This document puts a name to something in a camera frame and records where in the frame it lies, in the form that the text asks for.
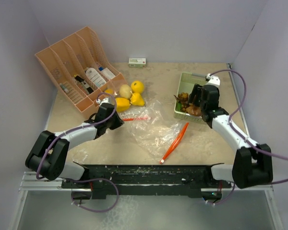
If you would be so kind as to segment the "fake brown grape bunch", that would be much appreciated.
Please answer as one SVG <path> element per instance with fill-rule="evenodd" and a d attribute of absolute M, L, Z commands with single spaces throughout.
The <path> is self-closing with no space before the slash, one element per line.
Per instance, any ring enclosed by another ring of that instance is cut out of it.
<path fill-rule="evenodd" d="M 189 99 L 189 94 L 186 92 L 182 92 L 178 95 L 174 95 L 175 99 L 176 99 L 176 110 L 179 112 L 187 112 L 187 108 L 190 106 L 190 104 L 188 103 L 188 99 Z"/>

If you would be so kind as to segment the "yellow fake pear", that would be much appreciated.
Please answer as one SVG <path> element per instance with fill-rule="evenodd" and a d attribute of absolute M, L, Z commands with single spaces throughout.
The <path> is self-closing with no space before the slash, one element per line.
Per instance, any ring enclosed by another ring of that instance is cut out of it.
<path fill-rule="evenodd" d="M 145 106 L 145 101 L 143 100 L 140 93 L 134 92 L 130 98 L 130 102 L 132 105 Z"/>

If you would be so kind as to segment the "clear zip bag brown food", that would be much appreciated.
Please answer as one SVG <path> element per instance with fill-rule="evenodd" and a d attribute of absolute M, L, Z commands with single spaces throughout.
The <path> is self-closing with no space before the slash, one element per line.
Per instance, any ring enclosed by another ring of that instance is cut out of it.
<path fill-rule="evenodd" d="M 164 164 L 188 125 L 168 115 L 161 102 L 155 100 L 131 121 L 131 134 L 154 162 Z"/>

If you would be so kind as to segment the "brown fake kiwi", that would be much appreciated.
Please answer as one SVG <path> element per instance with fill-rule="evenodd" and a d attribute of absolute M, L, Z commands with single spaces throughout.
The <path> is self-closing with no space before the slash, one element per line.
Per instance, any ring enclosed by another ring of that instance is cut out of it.
<path fill-rule="evenodd" d="M 197 107 L 194 105 L 190 105 L 189 107 L 187 107 L 186 113 L 193 115 L 193 116 L 201 116 L 202 115 L 202 111 L 201 111 L 200 107 Z"/>

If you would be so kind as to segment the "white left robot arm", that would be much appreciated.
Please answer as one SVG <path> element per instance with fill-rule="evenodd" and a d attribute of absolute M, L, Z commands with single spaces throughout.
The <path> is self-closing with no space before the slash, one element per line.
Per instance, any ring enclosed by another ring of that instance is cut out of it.
<path fill-rule="evenodd" d="M 67 162 L 68 151 L 87 141 L 95 140 L 124 124 L 114 105 L 103 103 L 98 112 L 72 129 L 52 133 L 43 131 L 38 136 L 26 161 L 27 168 L 36 172 L 38 180 L 57 178 L 72 180 L 79 188 L 89 183 L 89 169 L 75 162 Z"/>

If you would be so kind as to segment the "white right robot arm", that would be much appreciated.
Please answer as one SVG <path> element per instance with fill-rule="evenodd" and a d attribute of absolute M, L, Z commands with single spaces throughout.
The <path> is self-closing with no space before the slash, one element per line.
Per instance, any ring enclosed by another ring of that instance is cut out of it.
<path fill-rule="evenodd" d="M 240 188 L 268 184 L 273 180 L 271 148 L 249 138 L 219 106 L 219 89 L 214 85 L 195 84 L 189 102 L 200 106 L 202 119 L 217 132 L 235 153 L 234 163 L 216 164 L 204 175 L 208 187 L 216 187 L 221 180 Z"/>

